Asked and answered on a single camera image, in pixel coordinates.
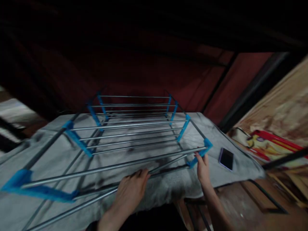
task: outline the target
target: forearm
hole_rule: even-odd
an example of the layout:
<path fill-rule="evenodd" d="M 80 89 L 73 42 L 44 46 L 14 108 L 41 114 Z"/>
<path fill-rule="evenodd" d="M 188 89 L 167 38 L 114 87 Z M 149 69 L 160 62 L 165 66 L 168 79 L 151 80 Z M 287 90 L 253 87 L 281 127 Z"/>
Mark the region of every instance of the forearm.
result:
<path fill-rule="evenodd" d="M 118 231 L 129 215 L 124 214 L 123 209 L 111 206 L 111 208 L 104 213 L 98 222 L 98 231 Z"/>
<path fill-rule="evenodd" d="M 214 188 L 211 184 L 201 185 L 214 230 L 233 230 Z"/>

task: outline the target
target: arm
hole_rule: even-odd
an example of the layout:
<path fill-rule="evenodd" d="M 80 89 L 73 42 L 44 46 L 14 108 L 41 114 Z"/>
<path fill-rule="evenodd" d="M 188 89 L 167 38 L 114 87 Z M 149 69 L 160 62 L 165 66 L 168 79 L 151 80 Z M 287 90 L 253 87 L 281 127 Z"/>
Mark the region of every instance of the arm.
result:
<path fill-rule="evenodd" d="M 220 200 L 211 184 L 208 155 L 205 155 L 202 158 L 198 153 L 196 153 L 195 157 L 198 159 L 198 179 L 201 183 L 214 230 L 233 230 L 229 219 L 225 214 L 224 208 L 222 207 Z"/>
<path fill-rule="evenodd" d="M 118 231 L 121 228 L 143 198 L 149 177 L 148 170 L 144 169 L 121 180 L 114 203 L 98 222 L 98 231 Z"/>

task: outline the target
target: metal bar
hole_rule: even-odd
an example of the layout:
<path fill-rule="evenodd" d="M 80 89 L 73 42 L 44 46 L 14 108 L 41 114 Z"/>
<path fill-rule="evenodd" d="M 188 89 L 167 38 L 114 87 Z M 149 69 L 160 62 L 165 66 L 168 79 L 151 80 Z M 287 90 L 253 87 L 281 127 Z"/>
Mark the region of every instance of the metal bar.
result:
<path fill-rule="evenodd" d="M 105 107 L 104 107 L 103 100 L 102 100 L 102 98 L 100 97 L 100 91 L 97 92 L 97 99 L 98 99 L 98 101 L 99 101 L 99 104 L 102 106 L 102 111 L 103 111 L 103 113 L 104 113 L 104 114 L 107 114 L 107 113 L 106 113 L 106 109 L 105 109 Z"/>
<path fill-rule="evenodd" d="M 77 173 L 71 173 L 71 174 L 67 174 L 67 175 L 64 175 L 64 176 L 56 176 L 56 177 L 51 177 L 51 178 L 47 178 L 47 179 L 43 179 L 43 180 L 32 181 L 30 183 L 24 184 L 22 186 L 22 188 L 30 188 L 30 187 L 34 187 L 34 186 L 38 186 L 38 185 L 42 185 L 42 184 L 52 183 L 52 182 L 55 182 L 55 181 L 72 179 L 72 178 L 76 178 L 76 177 L 80 177 L 80 176 L 84 176 L 84 175 L 109 171 L 109 170 L 113 170 L 113 169 L 117 169 L 117 168 L 127 167 L 127 166 L 131 166 L 131 165 L 135 165 L 135 164 L 141 164 L 141 163 L 145 163 L 145 162 L 149 162 L 149 161 L 153 161 L 153 160 L 158 160 L 158 159 L 162 159 L 162 158 L 167 158 L 167 157 L 172 157 L 172 156 L 177 156 L 177 155 L 183 155 L 183 154 L 187 154 L 187 153 L 194 153 L 195 151 L 201 151 L 201 150 L 205 150 L 205 149 L 207 149 L 207 147 L 195 148 L 195 149 L 190 149 L 190 150 L 185 150 L 185 151 L 180 151 L 180 152 L 172 152 L 172 153 L 168 153 L 168 154 L 164 154 L 164 155 L 147 157 L 147 158 L 143 158 L 143 159 L 139 159 L 139 160 L 132 160 L 132 161 L 125 162 L 125 163 L 110 165 L 110 166 L 101 167 L 101 168 L 90 169 L 90 170 L 87 170 L 87 171 L 81 171 L 81 172 L 77 172 Z"/>
<path fill-rule="evenodd" d="M 172 121 L 171 123 L 180 123 L 180 122 L 186 122 L 187 120 L 175 120 Z M 130 128 L 132 126 L 139 126 L 139 127 L 144 127 L 148 125 L 164 125 L 164 124 L 169 124 L 170 121 L 166 122 L 151 122 L 151 123 L 140 123 L 140 124 L 123 124 L 123 125 L 110 125 L 110 126 L 97 126 L 97 127 L 83 127 L 83 128 L 73 128 L 71 131 L 81 131 L 81 130 L 92 130 L 92 129 L 98 129 L 98 128 L 103 128 L 108 129 L 108 128 Z"/>
<path fill-rule="evenodd" d="M 146 110 L 115 110 L 106 112 L 138 112 L 138 111 L 165 111 L 165 109 L 146 109 Z"/>
<path fill-rule="evenodd" d="M 165 174 L 168 174 L 168 173 L 180 171 L 180 170 L 187 169 L 187 168 L 189 168 L 189 167 L 187 165 L 184 165 L 184 166 L 181 166 L 181 167 L 179 167 L 177 169 L 172 169 L 172 170 L 170 170 L 168 172 L 159 173 L 156 176 L 153 175 L 151 177 L 153 178 L 153 177 L 165 175 Z M 42 228 L 45 228 L 45 227 L 51 225 L 52 223 L 55 223 L 55 222 L 65 218 L 65 217 L 67 217 L 67 216 L 69 216 L 69 215 L 71 215 L 71 214 L 73 214 L 73 213 L 75 213 L 75 212 L 77 212 L 77 211 L 79 211 L 79 210 L 81 210 L 81 209 L 83 209 L 83 208 L 85 208 L 85 207 L 87 207 L 87 206 L 89 206 L 89 205 L 91 205 L 91 204 L 93 204 L 93 203 L 95 203 L 95 202 L 97 202 L 97 201 L 99 201 L 99 200 L 101 200 L 101 199 L 103 199 L 103 198 L 105 198 L 105 197 L 115 193 L 117 190 L 118 190 L 118 188 L 116 187 L 115 189 L 112 189 L 112 190 L 108 191 L 107 193 L 99 195 L 99 196 L 97 196 L 97 197 L 95 197 L 95 198 L 93 198 L 93 199 L 91 199 L 89 201 L 86 201 L 86 202 L 84 202 L 84 203 L 82 203 L 82 204 L 80 204 L 80 205 L 78 205 L 78 206 L 76 206 L 76 207 L 74 207 L 72 209 L 69 209 L 66 212 L 63 212 L 63 213 L 61 213 L 61 214 L 59 214 L 59 215 L 57 215 L 57 216 L 55 216 L 55 217 L 53 217 L 53 218 L 51 218 L 51 219 L 49 219 L 47 221 L 44 221 L 41 224 L 38 224 L 38 225 L 32 227 L 31 229 L 28 229 L 27 231 L 38 231 L 38 230 L 40 230 Z"/>
<path fill-rule="evenodd" d="M 80 113 L 87 107 L 87 104 L 85 104 L 82 109 L 76 113 L 70 120 L 74 121 Z M 44 147 L 38 151 L 38 153 L 31 158 L 31 160 L 23 167 L 24 169 L 30 170 L 32 166 L 42 157 L 42 155 L 50 148 L 50 146 L 65 132 L 65 128 L 61 128 L 60 131 L 58 131 L 49 141 L 47 144 L 44 145 Z"/>
<path fill-rule="evenodd" d="M 95 136 L 95 134 L 96 134 L 97 131 L 98 131 L 98 129 L 95 130 L 95 131 L 92 133 L 91 137 Z M 73 166 L 73 164 L 74 164 L 75 161 L 78 159 L 78 157 L 82 154 L 82 152 L 83 152 L 83 150 L 80 149 L 80 151 L 78 152 L 78 154 L 75 156 L 75 158 L 72 160 L 72 162 L 67 166 L 66 170 L 62 173 L 62 175 L 65 175 L 65 174 L 70 170 L 70 168 Z M 55 188 L 58 186 L 59 183 L 60 183 L 60 181 L 56 182 L 55 185 L 53 186 L 53 188 L 55 189 Z M 26 225 L 24 226 L 24 228 L 22 229 L 22 231 L 25 231 L 25 230 L 29 227 L 29 225 L 31 225 L 31 223 L 33 222 L 33 220 L 35 219 L 35 217 L 37 216 L 37 214 L 39 213 L 39 211 L 42 209 L 42 207 L 44 206 L 44 204 L 46 203 L 46 201 L 47 201 L 47 199 L 45 199 L 45 200 L 42 201 L 42 203 L 41 203 L 41 204 L 39 205 L 39 207 L 35 210 L 35 212 L 34 212 L 33 215 L 31 216 L 31 218 L 28 220 L 28 222 L 26 223 Z"/>
<path fill-rule="evenodd" d="M 169 105 L 171 104 L 171 96 L 169 95 L 169 100 L 168 100 L 168 106 L 167 106 L 167 110 L 166 113 L 169 112 Z"/>
<path fill-rule="evenodd" d="M 284 163 L 287 163 L 289 161 L 296 160 L 298 158 L 301 158 L 301 157 L 304 157 L 304 156 L 307 156 L 307 155 L 308 155 L 308 147 L 306 147 L 302 150 L 299 150 L 297 152 L 288 154 L 283 158 L 280 158 L 280 159 L 274 160 L 272 162 L 269 162 L 267 164 L 264 164 L 264 165 L 262 165 L 262 167 L 263 167 L 264 170 L 269 170 L 269 169 L 272 169 L 274 167 L 278 167 L 278 166 L 280 166 Z"/>
<path fill-rule="evenodd" d="M 95 152 L 95 153 L 93 153 L 93 155 L 103 154 L 103 153 L 113 152 L 113 151 L 121 151 L 121 150 L 126 150 L 126 149 L 146 147 L 146 146 L 151 146 L 151 145 L 155 145 L 155 144 L 169 143 L 169 142 L 174 142 L 174 141 L 176 141 L 176 140 L 160 141 L 160 142 L 155 142 L 155 143 L 140 144 L 140 145 L 129 146 L 129 147 L 124 147 L 124 148 L 109 149 L 109 150 L 106 150 L 106 151 Z"/>
<path fill-rule="evenodd" d="M 94 146 L 88 146 L 87 148 L 90 149 L 90 148 L 98 148 L 98 147 L 104 147 L 104 146 L 109 146 L 109 145 L 117 145 L 117 144 L 125 144 L 125 143 L 131 143 L 131 142 L 149 141 L 149 140 L 169 138 L 169 137 L 174 137 L 174 136 L 175 135 L 156 136 L 156 137 L 137 139 L 137 140 L 120 141 L 120 142 L 114 142 L 114 143 L 105 143 L 105 144 L 98 144 L 98 145 L 94 145 Z"/>
<path fill-rule="evenodd" d="M 105 104 L 104 107 L 166 107 L 168 104 Z"/>
<path fill-rule="evenodd" d="M 177 168 L 171 168 L 171 169 L 167 169 L 167 170 L 165 170 L 163 172 L 153 174 L 154 172 L 157 172 L 156 169 L 157 168 L 153 169 L 152 171 L 149 171 L 149 174 L 151 174 L 150 179 L 156 178 L 158 176 L 166 175 L 168 173 L 177 172 L 177 171 L 180 171 L 180 170 L 183 170 L 183 169 L 189 169 L 189 167 L 187 165 L 183 165 L 183 166 L 180 166 L 180 167 L 177 167 Z M 88 196 L 92 196 L 92 195 L 95 195 L 95 194 L 103 193 L 104 191 L 112 190 L 112 189 L 117 188 L 119 184 L 120 184 L 120 181 L 119 182 L 115 182 L 115 183 L 111 183 L 109 185 L 102 186 L 102 187 L 100 187 L 98 189 L 95 189 L 95 190 L 88 190 L 88 191 L 82 192 L 81 194 L 77 195 L 73 199 L 74 200 L 78 200 L 78 199 L 81 199 L 81 198 L 84 198 L 84 197 L 88 197 Z"/>
<path fill-rule="evenodd" d="M 122 137 L 122 136 L 134 136 L 134 135 L 146 135 L 146 134 L 152 134 L 152 133 L 162 133 L 162 132 L 170 132 L 175 130 L 181 130 L 182 128 L 171 128 L 171 129 L 165 129 L 165 130 L 156 130 L 156 131 L 149 131 L 149 132 L 138 132 L 138 133 L 128 133 L 128 134 L 119 134 L 119 135 L 109 135 L 109 136 L 99 136 L 99 137 L 88 137 L 88 138 L 82 138 L 81 141 L 84 140 L 94 140 L 94 139 L 102 139 L 102 138 L 113 138 L 113 137 Z"/>
<path fill-rule="evenodd" d="M 165 112 L 150 112 L 150 113 L 118 113 L 118 114 L 107 114 L 108 116 L 111 116 L 111 115 L 113 115 L 113 116 L 130 116 L 130 115 L 156 115 L 156 114 L 165 114 Z"/>
<path fill-rule="evenodd" d="M 209 223 L 208 223 L 207 219 L 205 218 L 204 213 L 201 211 L 200 206 L 197 205 L 197 207 L 198 207 L 199 213 L 201 214 L 203 223 L 205 224 L 206 230 L 207 230 L 207 231 L 211 231 L 211 228 L 210 228 L 210 226 L 209 226 Z"/>
<path fill-rule="evenodd" d="M 284 214 L 289 214 L 277 201 L 275 201 L 265 190 L 262 188 L 257 182 L 254 180 L 248 180 L 249 182 L 253 183 L 257 188 Z"/>
<path fill-rule="evenodd" d="M 228 66 L 225 67 L 223 73 L 221 74 L 219 80 L 217 81 L 214 89 L 212 90 L 210 96 L 208 97 L 205 105 L 203 106 L 202 110 L 201 110 L 201 113 L 204 113 L 206 107 L 209 105 L 210 101 L 212 100 L 212 98 L 214 97 L 215 93 L 217 92 L 218 88 L 220 87 L 221 83 L 223 82 L 223 80 L 225 79 L 225 77 L 227 76 L 230 68 L 232 67 L 234 61 L 236 60 L 238 56 L 238 52 L 234 52 L 233 56 L 231 57 L 229 63 L 228 63 Z"/>
<path fill-rule="evenodd" d="M 163 97 L 163 96 L 107 96 L 103 95 L 101 97 L 122 97 L 122 98 L 169 98 L 169 97 Z"/>
<path fill-rule="evenodd" d="M 198 230 L 198 229 L 197 229 L 197 226 L 196 226 L 195 219 L 194 219 L 193 214 L 192 214 L 192 211 L 191 211 L 190 207 L 188 206 L 188 203 L 189 203 L 189 202 L 187 201 L 186 198 L 184 199 L 184 202 L 185 202 L 186 208 L 187 208 L 187 210 L 188 210 L 189 217 L 190 217 L 190 219 L 192 220 L 193 230 Z"/>
<path fill-rule="evenodd" d="M 183 112 L 185 115 L 187 115 L 187 113 L 183 110 L 183 108 L 181 107 L 180 104 L 178 104 L 178 107 L 182 110 L 182 112 Z M 205 136 L 205 135 L 201 132 L 201 130 L 197 127 L 197 125 L 195 124 L 195 122 L 194 122 L 192 119 L 190 119 L 190 122 L 191 122 L 191 124 L 195 127 L 195 129 L 199 132 L 199 134 L 202 136 L 202 138 L 206 139 L 206 136 Z"/>
<path fill-rule="evenodd" d="M 116 124 L 116 123 L 131 123 L 131 122 L 145 122 L 145 121 L 160 121 L 160 120 L 166 120 L 168 118 L 164 119 L 146 119 L 146 120 L 126 120 L 126 121 L 112 121 L 108 122 L 108 124 Z"/>

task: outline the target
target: red wall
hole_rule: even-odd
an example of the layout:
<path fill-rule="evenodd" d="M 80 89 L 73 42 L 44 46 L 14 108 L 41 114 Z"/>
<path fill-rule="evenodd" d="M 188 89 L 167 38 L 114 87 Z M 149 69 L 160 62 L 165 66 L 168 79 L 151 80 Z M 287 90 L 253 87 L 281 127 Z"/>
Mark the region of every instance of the red wall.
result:
<path fill-rule="evenodd" d="M 78 27 L 82 32 L 69 39 L 60 35 L 24 36 L 22 44 L 15 41 L 53 96 L 71 112 L 78 111 L 103 86 L 107 86 L 106 94 L 136 96 L 160 96 L 167 89 L 184 110 L 201 111 L 224 68 L 151 51 L 192 59 L 212 58 L 223 63 L 228 63 L 233 54 L 132 25 Z M 269 56 L 270 53 L 240 54 L 205 116 L 218 124 Z"/>

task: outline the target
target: gray blanket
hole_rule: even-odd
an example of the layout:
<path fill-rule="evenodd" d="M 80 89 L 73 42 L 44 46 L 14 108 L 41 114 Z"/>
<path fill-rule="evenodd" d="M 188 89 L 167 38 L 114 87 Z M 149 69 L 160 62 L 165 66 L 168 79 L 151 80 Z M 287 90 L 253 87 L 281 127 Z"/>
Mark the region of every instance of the gray blanket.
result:
<path fill-rule="evenodd" d="M 209 150 L 209 162 L 210 162 L 210 178 L 214 187 L 232 183 L 236 181 L 243 181 L 247 179 L 256 179 L 264 176 L 262 167 L 251 158 L 248 154 L 242 152 L 228 137 L 222 134 L 216 126 L 201 113 L 189 113 L 196 125 L 205 134 L 205 136 L 212 142 L 213 147 Z M 0 187 L 2 187 L 12 175 L 27 163 L 27 161 L 33 157 L 42 148 L 48 140 L 61 128 L 61 126 L 71 118 L 71 115 L 63 115 L 49 123 L 44 128 L 37 131 L 30 139 L 25 141 L 21 146 L 7 153 L 0 158 Z M 184 119 L 183 113 L 177 113 L 175 120 Z M 88 114 L 80 115 L 75 121 L 75 127 L 95 126 L 95 122 Z M 182 127 L 183 123 L 174 123 L 173 128 Z M 169 125 L 158 127 L 145 127 L 138 129 L 119 129 L 105 131 L 104 135 L 121 134 L 142 132 L 149 130 L 161 130 L 168 129 Z M 81 137 L 90 137 L 93 130 L 78 132 Z M 110 138 L 101 140 L 101 143 L 116 142 L 121 140 L 133 140 L 146 137 L 155 137 L 159 135 L 169 135 L 172 132 L 165 132 L 163 134 L 149 134 L 146 136 L 129 136 L 126 138 Z M 174 139 L 174 137 L 157 139 L 154 141 L 134 142 L 122 145 L 113 145 L 108 147 L 98 148 L 99 150 L 107 150 L 118 147 L 125 147 L 131 145 L 138 145 L 142 143 L 158 142 L 162 140 Z M 197 132 L 197 130 L 189 123 L 183 138 L 180 142 L 183 149 L 190 149 L 203 146 L 203 139 Z M 234 153 L 233 171 L 229 171 L 218 163 L 218 157 L 220 149 L 225 148 Z M 33 180 L 43 179 L 52 176 L 58 176 L 63 173 L 72 159 L 76 156 L 80 148 L 72 142 L 66 135 L 61 135 L 59 139 L 50 147 L 50 149 L 42 156 L 42 158 L 33 166 L 31 170 L 33 173 Z M 135 159 L 162 155 L 166 153 L 180 151 L 180 148 L 176 142 L 169 142 L 161 145 L 153 145 L 142 148 L 136 148 L 134 150 L 122 150 L 117 152 L 104 153 L 96 155 L 90 163 L 89 169 L 108 166 L 116 163 L 123 163 Z M 138 169 L 147 167 L 153 169 L 160 166 L 167 161 L 170 161 L 176 157 L 168 158 L 167 160 L 159 160 L 139 165 L 133 165 L 126 168 L 115 169 L 93 175 L 87 175 L 82 184 L 83 188 L 99 188 L 103 185 L 107 185 L 116 181 L 120 181 L 122 177 L 135 172 Z M 190 155 L 188 160 L 192 160 L 193 155 Z M 82 154 L 76 163 L 73 165 L 69 173 L 83 171 L 87 164 L 88 157 Z M 185 164 L 187 159 L 171 165 L 170 167 L 176 167 Z M 66 192 L 72 192 L 78 185 L 79 178 L 74 178 L 66 181 L 61 181 L 58 189 L 62 189 Z M 150 179 L 147 184 L 145 196 L 141 201 L 136 211 L 149 210 L 153 207 L 160 206 L 164 203 L 170 203 L 173 200 L 183 197 L 198 198 L 202 196 L 202 190 L 198 182 L 196 175 L 196 166 L 194 169 L 187 169 L 170 173 L 162 177 Z M 73 204 L 59 203 L 59 202 L 47 202 L 31 226 L 37 225 L 45 220 L 48 220 L 59 213 L 62 213 L 70 208 L 73 208 L 95 196 L 89 196 L 76 201 Z M 115 195 L 111 195 L 94 203 L 64 219 L 58 221 L 48 227 L 45 230 L 65 230 L 75 231 L 83 230 L 87 225 L 98 220 L 104 211 L 106 211 L 112 204 Z M 0 223 L 1 228 L 7 231 L 21 230 L 27 223 L 29 218 L 35 212 L 42 199 L 32 198 L 28 196 L 7 194 L 0 192 Z"/>

